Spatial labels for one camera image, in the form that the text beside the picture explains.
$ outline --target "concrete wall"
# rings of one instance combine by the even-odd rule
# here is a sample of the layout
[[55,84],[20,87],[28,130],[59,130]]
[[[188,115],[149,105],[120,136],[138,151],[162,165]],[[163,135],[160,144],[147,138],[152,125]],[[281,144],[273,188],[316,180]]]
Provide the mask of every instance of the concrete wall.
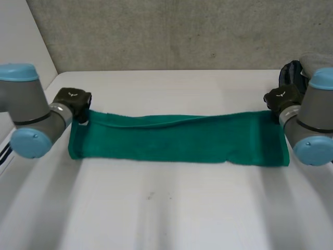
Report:
[[333,51],[332,0],[28,0],[59,72],[280,69]]

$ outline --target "black cable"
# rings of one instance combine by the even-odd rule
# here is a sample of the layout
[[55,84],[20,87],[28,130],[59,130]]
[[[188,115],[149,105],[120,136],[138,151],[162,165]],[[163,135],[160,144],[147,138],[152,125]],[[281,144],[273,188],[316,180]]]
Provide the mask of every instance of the black cable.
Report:
[[7,145],[4,147],[4,149],[1,151],[0,153],[0,157],[7,151],[7,149],[9,148],[9,142],[7,143]]
[[2,157],[2,155],[4,155],[0,159],[0,166],[2,165],[2,163],[4,163],[6,161],[6,159],[8,158],[8,156],[10,155],[11,152],[12,152],[12,149],[9,146],[9,143],[7,143],[7,145],[4,147],[4,149],[0,153],[0,157]]

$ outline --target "table surface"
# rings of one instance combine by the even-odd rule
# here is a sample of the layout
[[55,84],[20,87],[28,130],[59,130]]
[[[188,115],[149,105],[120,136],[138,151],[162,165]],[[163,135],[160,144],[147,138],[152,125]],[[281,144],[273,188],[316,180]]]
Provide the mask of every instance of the table surface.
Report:
[[[91,109],[144,116],[265,110],[278,70],[60,74],[46,90],[92,92]],[[333,170],[71,160],[70,128],[41,159],[0,176],[0,249],[333,249]]]

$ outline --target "green towel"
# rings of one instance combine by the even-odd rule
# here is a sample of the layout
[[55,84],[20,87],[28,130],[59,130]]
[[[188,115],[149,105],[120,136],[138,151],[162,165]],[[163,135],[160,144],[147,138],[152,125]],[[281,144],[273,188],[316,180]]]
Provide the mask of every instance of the green towel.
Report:
[[283,130],[270,111],[126,117],[89,110],[88,117],[86,126],[73,121],[68,147],[73,159],[289,164]]

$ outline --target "white wall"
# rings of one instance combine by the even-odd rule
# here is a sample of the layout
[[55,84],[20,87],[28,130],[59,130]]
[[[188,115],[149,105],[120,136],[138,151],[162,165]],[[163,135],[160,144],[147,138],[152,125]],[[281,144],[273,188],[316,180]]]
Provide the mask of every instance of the white wall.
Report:
[[[0,64],[9,62],[34,64],[44,89],[57,76],[25,0],[0,0]],[[9,115],[0,114],[0,142],[12,127]]]

